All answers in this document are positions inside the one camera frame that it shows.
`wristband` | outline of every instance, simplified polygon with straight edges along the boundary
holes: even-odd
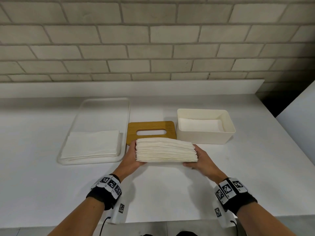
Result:
[[[237,178],[226,178],[215,187],[215,195],[225,211],[230,210],[235,215],[238,210],[257,200]]]
[[[104,210],[113,209],[122,194],[120,180],[114,175],[104,175],[92,187],[86,197],[93,197],[105,204]]]

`tissue box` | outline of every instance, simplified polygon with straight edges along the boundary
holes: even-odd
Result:
[[[198,125],[192,122],[188,126],[187,119],[220,120],[222,126],[220,126],[220,121],[197,121]],[[177,120],[176,135],[181,141],[225,144],[235,133],[235,127],[226,110],[180,108],[177,110]]]

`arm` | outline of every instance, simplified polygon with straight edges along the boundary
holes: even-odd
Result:
[[[208,154],[197,145],[194,146],[197,151],[198,162],[184,163],[184,166],[199,170],[216,184],[225,180],[227,178],[226,174],[214,164]],[[295,236],[278,219],[256,202],[242,206],[236,215],[249,236]]]
[[[136,142],[133,141],[123,160],[113,172],[120,182],[135,172],[143,162],[136,161]],[[86,198],[48,236],[92,236],[105,205],[95,198]]]

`black cable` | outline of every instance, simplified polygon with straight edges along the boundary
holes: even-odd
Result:
[[[103,227],[104,227],[104,223],[103,223],[103,225],[102,225],[102,227],[101,227],[101,229],[100,229],[100,235],[101,235],[101,233],[102,233],[102,230],[103,230]]]
[[[235,227],[236,227],[236,236],[238,236],[238,228],[237,228],[236,223],[235,223],[233,220],[231,220],[230,222],[233,223],[233,224],[235,224]]]

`forearm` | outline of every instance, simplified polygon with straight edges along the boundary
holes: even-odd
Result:
[[[88,197],[48,236],[92,236],[104,208],[103,202]]]
[[[237,217],[248,236],[294,236],[286,226],[258,203],[242,206]]]

